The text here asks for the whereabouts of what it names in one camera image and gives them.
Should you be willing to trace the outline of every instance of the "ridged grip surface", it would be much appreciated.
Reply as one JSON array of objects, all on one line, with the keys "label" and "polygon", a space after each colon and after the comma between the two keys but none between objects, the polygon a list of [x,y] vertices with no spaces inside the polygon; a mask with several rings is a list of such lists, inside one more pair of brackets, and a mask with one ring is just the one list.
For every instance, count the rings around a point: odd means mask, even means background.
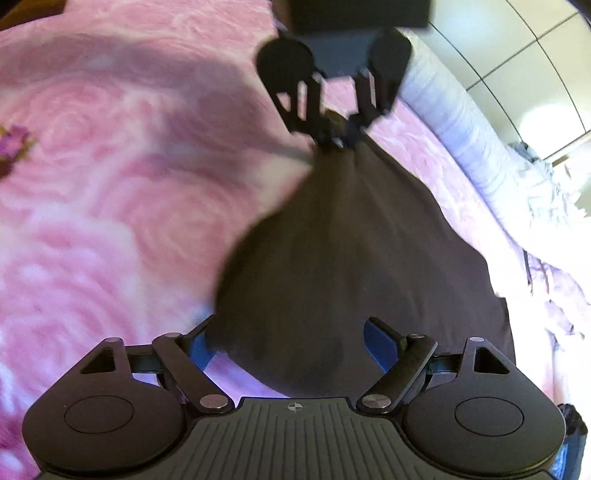
[{"label": "ridged grip surface", "polygon": [[[418,457],[385,419],[342,398],[244,399],[197,422],[167,459],[128,480],[452,480]],[[550,480],[540,472],[532,480]],[[38,480],[58,480],[43,474]]]}]

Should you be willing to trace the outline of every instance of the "circular pad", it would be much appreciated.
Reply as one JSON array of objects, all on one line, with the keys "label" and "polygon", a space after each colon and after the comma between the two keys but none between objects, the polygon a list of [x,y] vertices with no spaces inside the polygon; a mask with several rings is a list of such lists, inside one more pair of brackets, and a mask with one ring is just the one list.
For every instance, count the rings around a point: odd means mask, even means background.
[{"label": "circular pad", "polygon": [[[483,416],[496,421],[483,421]],[[466,430],[485,437],[509,435],[523,424],[521,410],[511,402],[493,397],[471,398],[456,407],[456,420]]]},{"label": "circular pad", "polygon": [[131,403],[112,395],[84,398],[67,409],[70,428],[81,433],[107,433],[118,430],[134,416]]}]

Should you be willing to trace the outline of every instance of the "white tile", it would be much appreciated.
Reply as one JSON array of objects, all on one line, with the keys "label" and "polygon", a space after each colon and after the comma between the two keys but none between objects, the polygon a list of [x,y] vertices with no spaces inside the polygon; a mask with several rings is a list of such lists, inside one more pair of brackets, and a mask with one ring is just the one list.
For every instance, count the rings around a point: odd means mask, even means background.
[{"label": "white tile", "polygon": [[580,16],[540,40],[563,79],[586,130],[591,130],[591,29]]},{"label": "white tile", "polygon": [[495,129],[503,143],[518,142],[521,140],[517,130],[511,125],[509,117],[505,114],[499,102],[491,94],[490,90],[486,88],[484,83],[479,82],[474,85],[468,93],[478,105],[478,108],[484,113],[484,116],[491,123],[492,128]]},{"label": "white tile", "polygon": [[509,0],[539,38],[577,12],[566,0]]},{"label": "white tile", "polygon": [[435,0],[431,21],[481,76],[535,40],[505,0]]},{"label": "white tile", "polygon": [[474,85],[478,74],[455,48],[435,28],[418,28],[415,33],[423,40],[443,64],[456,76],[464,88]]},{"label": "white tile", "polygon": [[584,134],[564,85],[537,43],[484,81],[523,140],[542,158]]}]

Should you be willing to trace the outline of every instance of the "triangular cutout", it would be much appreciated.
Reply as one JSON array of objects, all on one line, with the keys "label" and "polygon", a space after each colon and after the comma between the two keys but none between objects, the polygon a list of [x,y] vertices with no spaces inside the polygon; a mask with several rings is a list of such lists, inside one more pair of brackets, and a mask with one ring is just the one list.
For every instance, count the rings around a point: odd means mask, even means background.
[{"label": "triangular cutout", "polygon": [[87,374],[103,374],[115,371],[115,357],[113,350],[104,348],[92,362],[86,365],[80,372],[83,375]]},{"label": "triangular cutout", "polygon": [[484,347],[476,349],[474,371],[480,374],[497,375],[507,375],[509,373],[509,369],[488,348]]}]

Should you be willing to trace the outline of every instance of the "metal pin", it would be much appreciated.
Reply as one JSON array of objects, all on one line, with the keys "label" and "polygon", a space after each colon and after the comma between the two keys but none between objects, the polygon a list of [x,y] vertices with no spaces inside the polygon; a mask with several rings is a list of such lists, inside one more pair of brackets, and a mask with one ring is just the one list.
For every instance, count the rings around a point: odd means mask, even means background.
[{"label": "metal pin", "polygon": [[230,401],[225,395],[212,394],[202,397],[199,403],[202,407],[209,408],[210,410],[220,410],[227,406]]},{"label": "metal pin", "polygon": [[361,403],[365,405],[367,408],[371,408],[373,410],[381,410],[382,408],[389,407],[392,403],[386,395],[380,395],[377,393],[366,395],[361,399]]}]

